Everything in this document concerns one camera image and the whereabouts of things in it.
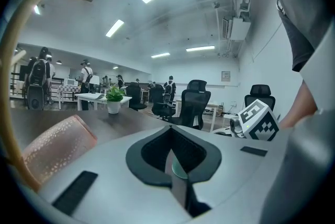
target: gray t-shirt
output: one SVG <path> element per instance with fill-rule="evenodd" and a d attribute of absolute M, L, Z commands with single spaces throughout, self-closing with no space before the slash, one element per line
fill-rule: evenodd
<path fill-rule="evenodd" d="M 291 43 L 292 70 L 298 72 L 320 44 L 332 14 L 325 0 L 278 0 L 277 8 Z"/>

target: green object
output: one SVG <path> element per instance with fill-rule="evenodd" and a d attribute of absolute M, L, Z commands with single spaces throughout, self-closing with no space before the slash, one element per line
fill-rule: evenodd
<path fill-rule="evenodd" d="M 179 163 L 177 157 L 175 156 L 172 161 L 172 171 L 173 173 L 183 179 L 187 179 L 188 176 L 184 169 L 182 168 L 181 164 Z"/>
<path fill-rule="evenodd" d="M 123 99 L 124 91 L 120 90 L 116 86 L 112 86 L 106 94 L 107 101 L 118 102 Z"/>

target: potted plant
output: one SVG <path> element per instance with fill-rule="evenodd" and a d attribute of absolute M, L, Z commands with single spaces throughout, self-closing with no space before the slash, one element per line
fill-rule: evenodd
<path fill-rule="evenodd" d="M 108 113 L 117 114 L 120 110 L 120 101 L 124 92 L 116 86 L 112 86 L 106 94 Z"/>

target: backpack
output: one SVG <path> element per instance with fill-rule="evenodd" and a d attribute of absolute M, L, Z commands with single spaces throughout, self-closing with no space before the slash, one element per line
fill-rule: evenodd
<path fill-rule="evenodd" d="M 169 84 L 169 82 L 167 82 L 167 85 L 166 85 L 166 87 L 165 87 L 165 93 L 166 94 L 172 94 L 172 84 L 173 84 L 173 82 L 171 82 L 171 84 Z"/>
<path fill-rule="evenodd" d="M 92 77 L 93 77 L 93 73 L 89 73 L 88 72 L 88 70 L 87 70 L 87 68 L 84 68 L 85 69 L 85 71 L 87 72 L 87 74 L 88 74 L 88 76 L 87 76 L 87 78 L 86 78 L 86 82 L 85 82 L 85 87 L 86 88 L 89 88 L 89 86 L 90 86 L 90 80 L 92 79 Z"/>
<path fill-rule="evenodd" d="M 47 79 L 47 67 L 46 60 L 39 59 L 36 60 L 34 65 L 32 66 L 28 81 L 29 84 L 35 84 L 39 86 L 43 86 Z"/>

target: checkered tablecloth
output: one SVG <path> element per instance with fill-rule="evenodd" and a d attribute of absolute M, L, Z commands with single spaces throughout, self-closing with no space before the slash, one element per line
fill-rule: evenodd
<path fill-rule="evenodd" d="M 72 86 L 72 85 L 60 85 L 58 87 L 57 93 L 60 93 L 60 92 L 75 92 L 75 93 L 79 93 L 80 92 L 80 88 L 78 86 Z"/>

